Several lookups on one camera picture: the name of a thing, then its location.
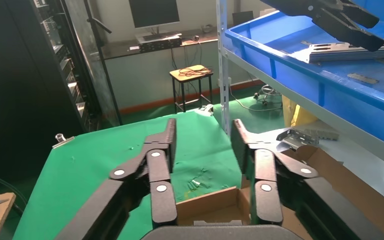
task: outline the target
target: orange baseboard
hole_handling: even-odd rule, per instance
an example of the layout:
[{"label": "orange baseboard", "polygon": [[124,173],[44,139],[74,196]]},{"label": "orange baseboard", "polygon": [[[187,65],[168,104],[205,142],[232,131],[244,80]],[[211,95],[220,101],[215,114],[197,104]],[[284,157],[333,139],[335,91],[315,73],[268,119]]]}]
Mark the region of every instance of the orange baseboard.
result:
[{"label": "orange baseboard", "polygon": [[[247,82],[244,82],[244,83],[241,83],[241,84],[233,85],[233,86],[231,86],[231,88],[232,88],[232,91],[233,91],[233,90],[239,90],[239,89],[246,89],[246,88],[249,88],[249,87],[258,86],[258,85],[262,85],[262,84],[263,84],[263,81],[261,81],[261,80],[247,81]],[[212,89],[212,94],[213,94],[213,96],[215,94],[220,94],[220,88]],[[210,95],[210,90],[203,91],[202,95],[204,95],[206,97],[209,96]],[[185,96],[186,102],[194,100],[196,98],[198,98],[198,94],[195,94],[195,93],[191,93],[191,94],[188,94],[188,95]],[[181,100],[182,100],[181,97],[177,97],[177,102],[180,102]],[[122,109],[120,109],[120,113],[122,113],[122,114],[131,114],[131,113],[140,112],[140,111],[143,111],[143,110],[148,110],[148,109],[162,107],[162,106],[169,105],[169,104],[174,104],[172,97],[171,98],[162,99],[162,100],[158,100],[158,101],[149,102],[149,103],[144,103],[144,104],[139,104],[139,105],[135,105],[135,106],[129,106],[129,107],[126,107],[126,108],[122,108]]]}]

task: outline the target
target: cardboard box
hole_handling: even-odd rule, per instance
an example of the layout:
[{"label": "cardboard box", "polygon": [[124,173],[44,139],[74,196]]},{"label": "cardboard box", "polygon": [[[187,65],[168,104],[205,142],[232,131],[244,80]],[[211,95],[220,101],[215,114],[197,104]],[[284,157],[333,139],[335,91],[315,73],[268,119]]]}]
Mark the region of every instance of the cardboard box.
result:
[{"label": "cardboard box", "polygon": [[[384,232],[384,196],[367,185],[351,171],[326,152],[314,146],[302,146],[296,152],[284,154],[305,161],[324,177],[333,189],[353,203],[373,224]],[[177,204],[178,225],[191,226],[194,221],[227,223],[242,220],[250,223],[250,187],[236,187],[216,191]],[[282,227],[294,232],[304,240],[312,240],[301,225],[295,212],[282,207]]]}]

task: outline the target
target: keyboard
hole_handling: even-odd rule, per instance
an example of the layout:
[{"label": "keyboard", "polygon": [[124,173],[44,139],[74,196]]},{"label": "keyboard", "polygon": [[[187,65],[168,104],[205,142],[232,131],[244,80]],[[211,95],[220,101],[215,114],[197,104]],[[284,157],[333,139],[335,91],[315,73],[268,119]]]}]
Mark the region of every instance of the keyboard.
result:
[{"label": "keyboard", "polygon": [[169,32],[163,32],[163,33],[143,36],[143,40],[152,41],[152,40],[165,39],[168,37],[178,36],[178,35],[181,35],[181,33],[178,31],[169,31]]}]

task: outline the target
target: black cabinet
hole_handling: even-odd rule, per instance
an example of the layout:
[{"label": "black cabinet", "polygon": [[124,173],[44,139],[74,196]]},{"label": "black cabinet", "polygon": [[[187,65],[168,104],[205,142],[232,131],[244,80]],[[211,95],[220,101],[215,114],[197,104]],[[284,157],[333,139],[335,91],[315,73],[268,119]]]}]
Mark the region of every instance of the black cabinet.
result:
[{"label": "black cabinet", "polygon": [[38,175],[58,133],[121,124],[88,6],[68,2],[0,0],[1,178]]}]

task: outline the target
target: yellow object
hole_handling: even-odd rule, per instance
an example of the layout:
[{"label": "yellow object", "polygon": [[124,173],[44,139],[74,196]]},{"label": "yellow object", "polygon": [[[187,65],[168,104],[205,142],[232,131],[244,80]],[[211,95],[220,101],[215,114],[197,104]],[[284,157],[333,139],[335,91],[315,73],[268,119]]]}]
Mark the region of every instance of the yellow object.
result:
[{"label": "yellow object", "polygon": [[282,95],[283,118],[285,127],[294,127],[313,123],[318,120],[309,111]]}]

